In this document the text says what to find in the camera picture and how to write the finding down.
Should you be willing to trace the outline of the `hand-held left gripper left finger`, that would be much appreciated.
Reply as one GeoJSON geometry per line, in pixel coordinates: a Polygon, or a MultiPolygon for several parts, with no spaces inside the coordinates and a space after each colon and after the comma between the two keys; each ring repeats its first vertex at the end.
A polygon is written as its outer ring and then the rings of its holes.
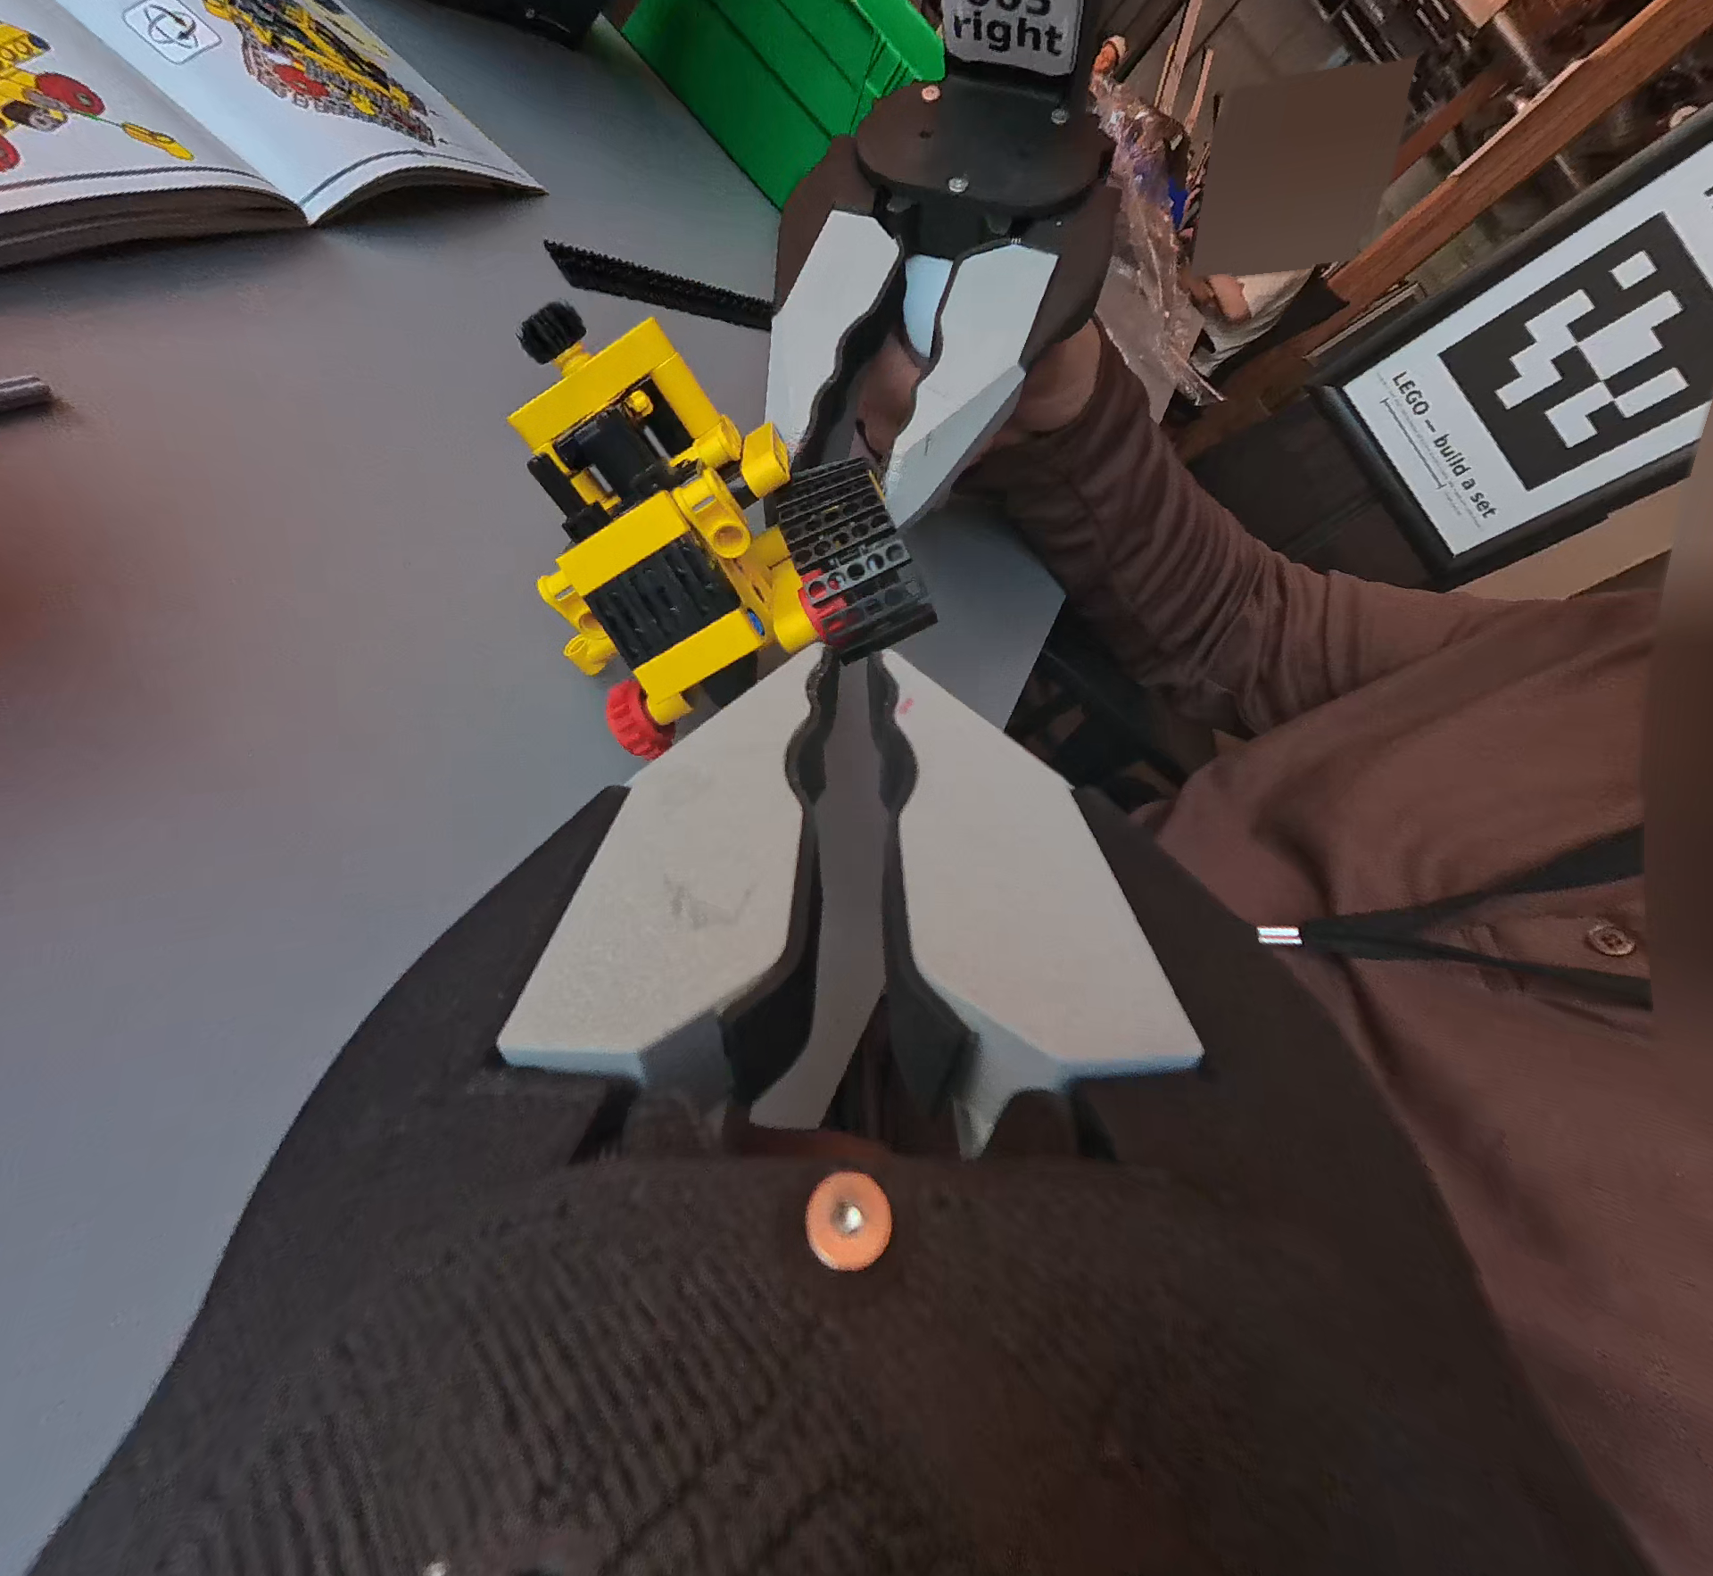
{"type": "Polygon", "coordinates": [[[497,1041],[514,1070],[750,1106],[802,1056],[839,662],[808,649],[626,787],[497,1041]]]}

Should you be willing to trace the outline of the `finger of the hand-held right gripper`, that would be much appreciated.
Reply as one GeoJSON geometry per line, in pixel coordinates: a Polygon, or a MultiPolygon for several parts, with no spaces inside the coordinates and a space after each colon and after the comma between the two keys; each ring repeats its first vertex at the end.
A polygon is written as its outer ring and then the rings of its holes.
{"type": "Polygon", "coordinates": [[[906,260],[906,340],[929,348],[884,476],[898,529],[929,516],[1011,417],[1058,269],[1058,255],[1022,242],[906,260]]]}
{"type": "Polygon", "coordinates": [[[770,331],[764,411],[793,475],[826,460],[853,386],[904,302],[900,242],[868,213],[833,211],[770,331]]]}

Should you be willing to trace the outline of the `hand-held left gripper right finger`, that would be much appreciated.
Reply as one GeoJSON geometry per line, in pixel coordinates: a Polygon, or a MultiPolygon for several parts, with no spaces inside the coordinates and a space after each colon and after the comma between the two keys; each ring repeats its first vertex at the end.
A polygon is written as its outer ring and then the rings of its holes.
{"type": "Polygon", "coordinates": [[[978,1159],[1020,1096],[1194,1072],[1203,1043],[1060,776],[893,651],[868,662],[868,700],[913,1105],[978,1159]]]}

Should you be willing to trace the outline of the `yellow lego bulldozer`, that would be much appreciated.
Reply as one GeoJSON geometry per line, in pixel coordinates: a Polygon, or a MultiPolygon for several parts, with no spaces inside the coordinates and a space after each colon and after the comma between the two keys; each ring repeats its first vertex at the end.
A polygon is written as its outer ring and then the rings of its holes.
{"type": "Polygon", "coordinates": [[[773,426],[742,431],[715,407],[652,318],[588,348],[577,309],[552,302],[517,338],[554,382],[508,422],[566,540],[536,591],[568,629],[577,673],[623,673],[608,731],[654,762],[697,705],[753,689],[766,649],[828,640],[840,605],[810,593],[819,573],[782,525],[748,518],[761,500],[804,502],[806,478],[773,426]]]}

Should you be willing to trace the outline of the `person's right forearm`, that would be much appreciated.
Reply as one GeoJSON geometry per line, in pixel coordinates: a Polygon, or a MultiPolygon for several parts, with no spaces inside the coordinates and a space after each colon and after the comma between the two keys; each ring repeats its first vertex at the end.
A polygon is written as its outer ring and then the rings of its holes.
{"type": "Polygon", "coordinates": [[[1287,560],[1189,475],[1111,342],[1082,417],[962,491],[1004,513],[1136,683],[1223,732],[1639,767],[1655,596],[1494,600],[1287,560]]]}

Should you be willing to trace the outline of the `lego instruction booklet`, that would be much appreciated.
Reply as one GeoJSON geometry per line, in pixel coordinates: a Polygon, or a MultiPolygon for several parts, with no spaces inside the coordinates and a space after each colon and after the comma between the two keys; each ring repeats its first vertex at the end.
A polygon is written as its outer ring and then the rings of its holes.
{"type": "Polygon", "coordinates": [[[2,0],[4,271],[543,184],[343,0],[2,0]]]}

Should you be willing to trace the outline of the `person's right hand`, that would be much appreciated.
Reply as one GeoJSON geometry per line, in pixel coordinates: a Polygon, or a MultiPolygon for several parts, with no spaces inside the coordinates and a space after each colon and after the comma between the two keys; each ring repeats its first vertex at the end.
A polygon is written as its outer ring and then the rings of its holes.
{"type": "Polygon", "coordinates": [[[1104,326],[1091,318],[1047,351],[1026,375],[1007,418],[964,462],[958,480],[1002,453],[1069,429],[1094,398],[1107,348],[1104,326]]]}

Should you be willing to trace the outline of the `clear plastic wrap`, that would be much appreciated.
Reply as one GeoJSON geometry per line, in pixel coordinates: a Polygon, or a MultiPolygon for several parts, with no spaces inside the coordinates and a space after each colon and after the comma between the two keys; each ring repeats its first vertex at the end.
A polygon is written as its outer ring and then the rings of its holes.
{"type": "Polygon", "coordinates": [[[1089,77],[1096,122],[1116,148],[1107,181],[1120,197],[1096,320],[1149,397],[1191,415],[1214,398],[1192,353],[1221,308],[1211,284],[1191,273],[1180,230],[1185,131],[1125,92],[1125,53],[1125,37],[1105,37],[1089,77]]]}

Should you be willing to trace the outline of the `green plastic bin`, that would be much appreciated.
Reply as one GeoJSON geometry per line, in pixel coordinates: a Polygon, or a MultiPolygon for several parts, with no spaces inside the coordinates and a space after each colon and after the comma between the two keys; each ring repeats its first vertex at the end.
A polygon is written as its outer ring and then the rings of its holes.
{"type": "Polygon", "coordinates": [[[641,0],[623,37],[777,210],[888,95],[946,75],[909,0],[641,0]]]}

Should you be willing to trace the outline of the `person's brown shirt torso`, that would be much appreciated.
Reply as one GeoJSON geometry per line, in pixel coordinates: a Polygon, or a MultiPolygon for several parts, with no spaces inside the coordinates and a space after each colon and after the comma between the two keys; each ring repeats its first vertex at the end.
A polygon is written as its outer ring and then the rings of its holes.
{"type": "MultiPolygon", "coordinates": [[[[1644,983],[1639,880],[1503,900],[1642,825],[1659,602],[1270,571],[1247,600],[1067,596],[1240,747],[1145,816],[1247,923],[1427,909],[1490,959],[1644,983]]],[[[1659,1573],[1710,1573],[1710,1036],[1445,961],[1292,969],[1414,1137],[1532,1384],[1659,1573]]]]}

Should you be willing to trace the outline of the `black framed marker sign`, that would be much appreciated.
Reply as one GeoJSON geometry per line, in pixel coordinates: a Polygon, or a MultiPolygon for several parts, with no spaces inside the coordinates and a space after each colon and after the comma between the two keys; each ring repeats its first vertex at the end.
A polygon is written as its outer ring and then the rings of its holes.
{"type": "Polygon", "coordinates": [[[1443,593],[1686,480],[1711,400],[1711,108],[1341,346],[1307,397],[1443,593]]]}

